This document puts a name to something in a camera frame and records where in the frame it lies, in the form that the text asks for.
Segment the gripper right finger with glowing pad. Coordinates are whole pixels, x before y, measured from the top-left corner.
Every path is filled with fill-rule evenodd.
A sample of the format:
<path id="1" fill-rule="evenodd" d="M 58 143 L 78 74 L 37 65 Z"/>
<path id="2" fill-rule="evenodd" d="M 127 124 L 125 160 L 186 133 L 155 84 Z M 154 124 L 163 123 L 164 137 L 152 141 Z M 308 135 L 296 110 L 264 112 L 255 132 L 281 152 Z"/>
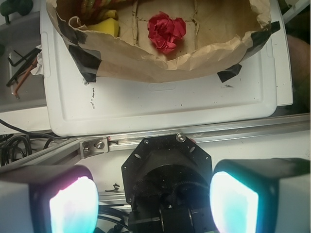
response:
<path id="1" fill-rule="evenodd" d="M 214 168 L 209 198 L 221 233 L 309 233 L 311 162 L 221 160 Z"/>

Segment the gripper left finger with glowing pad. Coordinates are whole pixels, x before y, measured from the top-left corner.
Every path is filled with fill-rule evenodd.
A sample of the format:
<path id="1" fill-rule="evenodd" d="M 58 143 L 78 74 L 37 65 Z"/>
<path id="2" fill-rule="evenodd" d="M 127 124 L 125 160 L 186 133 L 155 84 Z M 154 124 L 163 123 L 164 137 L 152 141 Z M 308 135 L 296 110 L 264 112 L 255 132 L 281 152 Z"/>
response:
<path id="1" fill-rule="evenodd" d="M 85 166 L 0 169 L 2 233 L 91 233 L 98 205 L 98 189 Z"/>

